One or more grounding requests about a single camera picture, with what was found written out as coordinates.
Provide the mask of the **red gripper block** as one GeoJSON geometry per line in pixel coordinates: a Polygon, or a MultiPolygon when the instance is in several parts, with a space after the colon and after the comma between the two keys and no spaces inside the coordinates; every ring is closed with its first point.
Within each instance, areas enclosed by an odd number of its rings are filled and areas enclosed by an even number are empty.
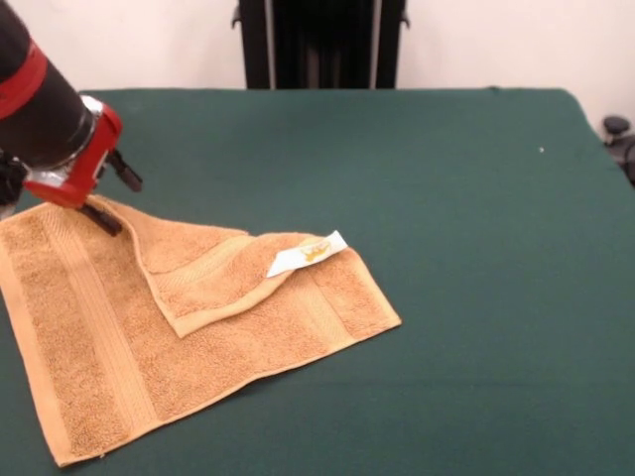
{"type": "Polygon", "coordinates": [[[79,150],[59,166],[48,170],[29,169],[25,189],[34,196],[62,207],[80,208],[80,213],[110,236],[123,229],[104,209],[85,203],[98,183],[98,175],[109,156],[117,176],[132,190],[141,191],[143,180],[115,149],[123,126],[119,116],[101,101],[83,101],[91,119],[89,134],[79,150]]]}

